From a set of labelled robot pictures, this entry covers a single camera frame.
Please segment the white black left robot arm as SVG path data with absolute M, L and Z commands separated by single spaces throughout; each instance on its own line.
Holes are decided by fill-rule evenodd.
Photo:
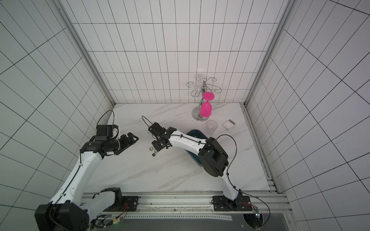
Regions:
M 120 188 L 107 188 L 81 204 L 92 174 L 104 157 L 119 155 L 139 140 L 132 133 L 115 139 L 93 136 L 81 149 L 80 157 L 60 190 L 48 204 L 40 205 L 35 219 L 41 231 L 85 231 L 102 212 L 135 211 L 133 200 L 122 196 Z

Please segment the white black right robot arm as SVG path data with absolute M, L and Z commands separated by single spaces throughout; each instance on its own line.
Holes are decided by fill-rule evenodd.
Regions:
M 215 138 L 198 139 L 184 134 L 174 128 L 149 128 L 155 137 L 152 142 L 156 151 L 163 148 L 179 147 L 198 156 L 204 170 L 211 176 L 220 179 L 222 196 L 213 196 L 211 203 L 214 211 L 253 211 L 248 196 L 243 196 L 241 189 L 234 186 L 228 175 L 229 161 L 226 151 Z

